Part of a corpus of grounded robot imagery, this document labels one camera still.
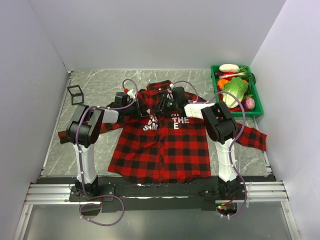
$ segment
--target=gray floor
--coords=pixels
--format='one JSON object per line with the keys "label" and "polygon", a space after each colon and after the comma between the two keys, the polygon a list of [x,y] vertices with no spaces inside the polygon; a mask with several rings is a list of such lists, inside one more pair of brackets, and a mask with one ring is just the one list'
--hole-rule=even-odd
{"label": "gray floor", "polygon": [[[100,213],[101,223],[120,212]],[[114,226],[98,226],[79,218],[78,205],[34,205],[24,240],[290,240],[280,202],[251,202],[227,220],[199,209],[126,211]]]}
{"label": "gray floor", "polygon": [[[210,71],[200,70],[76,70],[71,74],[70,85],[80,85],[84,93],[84,103],[87,105],[106,106],[113,102],[116,92],[122,92],[122,81],[130,78],[136,81],[139,89],[145,89],[147,84],[171,80],[187,80],[198,91],[199,96],[209,100],[214,95]],[[188,92],[192,88],[182,83],[181,86]],[[45,163],[43,177],[45,176],[76,176],[77,163],[75,151],[71,143],[60,144],[58,131],[64,131],[77,106],[71,105],[71,96],[67,94],[59,118],[57,130]],[[254,127],[253,119],[249,118],[246,125]],[[121,129],[110,131],[99,136],[95,144],[95,168],[98,175],[114,176],[116,173],[108,172],[108,166],[117,145]],[[209,140],[209,153],[211,159],[211,174],[217,176],[219,171],[217,150],[214,143]],[[236,143],[235,158],[237,167],[244,176],[265,176],[267,170],[265,159],[261,150],[243,147]]]}

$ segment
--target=marble table surface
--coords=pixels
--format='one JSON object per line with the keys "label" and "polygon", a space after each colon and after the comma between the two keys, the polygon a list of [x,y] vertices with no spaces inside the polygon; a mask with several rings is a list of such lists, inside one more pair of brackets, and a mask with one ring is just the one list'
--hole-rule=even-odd
{"label": "marble table surface", "polygon": [[[84,93],[84,103],[86,105],[106,106],[114,101],[116,92],[122,92],[122,81],[124,79],[136,81],[139,89],[145,89],[147,84],[171,80],[176,82],[185,80],[192,83],[200,97],[211,99],[214,95],[211,72],[204,70],[76,70],[70,75],[70,86],[80,85]],[[186,83],[180,83],[187,92],[193,89]],[[77,162],[76,154],[71,143],[60,144],[58,132],[66,130],[76,105],[71,105],[71,96],[66,95],[61,114],[59,116],[57,129],[45,162],[42,176],[76,176]],[[245,123],[249,127],[254,127],[252,118]],[[95,144],[95,168],[98,175],[116,176],[118,174],[108,172],[114,149],[117,145],[122,129],[116,129],[99,136]],[[217,176],[219,171],[217,150],[215,144],[208,141],[210,165],[212,176]],[[263,152],[259,149],[244,147],[235,144],[235,158],[237,168],[244,176],[266,176],[267,168]]]}

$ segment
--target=green basket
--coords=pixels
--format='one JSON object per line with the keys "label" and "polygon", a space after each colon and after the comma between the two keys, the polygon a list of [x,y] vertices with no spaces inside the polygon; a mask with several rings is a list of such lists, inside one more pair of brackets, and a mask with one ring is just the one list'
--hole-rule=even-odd
{"label": "green basket", "polygon": [[[212,65],[211,66],[211,77],[212,77],[213,89],[214,89],[215,94],[218,92],[217,82],[219,81],[219,78],[215,78],[215,72],[219,71],[219,67],[220,67],[220,65]],[[255,117],[261,116],[264,113],[264,110],[262,108],[262,105],[261,105],[261,102],[259,99],[259,95],[258,95],[256,86],[254,84],[252,84],[252,86],[251,86],[250,94],[253,95],[252,98],[255,101],[255,108],[251,111],[246,111],[245,116],[249,117],[249,118],[255,118]],[[242,117],[241,111],[232,111],[231,113],[234,117]]]}

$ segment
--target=wall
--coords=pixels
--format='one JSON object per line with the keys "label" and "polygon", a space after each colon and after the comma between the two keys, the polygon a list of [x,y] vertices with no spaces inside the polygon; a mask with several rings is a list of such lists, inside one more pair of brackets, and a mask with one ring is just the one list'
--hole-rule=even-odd
{"label": "wall", "polygon": [[259,128],[303,239],[319,239],[320,1],[287,0],[251,64],[264,107]]}
{"label": "wall", "polygon": [[285,0],[29,0],[68,70],[249,65]]}
{"label": "wall", "polygon": [[68,73],[26,0],[0,1],[0,239],[12,239]]}

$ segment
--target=flannel shirt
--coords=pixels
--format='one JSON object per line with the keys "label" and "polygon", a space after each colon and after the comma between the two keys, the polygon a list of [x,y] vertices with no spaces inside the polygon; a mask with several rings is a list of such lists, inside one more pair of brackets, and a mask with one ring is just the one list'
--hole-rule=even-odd
{"label": "flannel shirt", "polygon": [[[211,175],[206,128],[202,119],[171,117],[153,113],[161,94],[168,94],[169,80],[148,84],[138,92],[139,104],[150,111],[149,117],[129,119],[125,123],[104,123],[100,133],[123,128],[114,150],[109,172],[135,183],[184,183],[195,177]],[[195,100],[195,95],[186,92]],[[65,132],[59,137],[67,142]],[[244,146],[266,149],[266,135],[245,127],[238,142]]]}

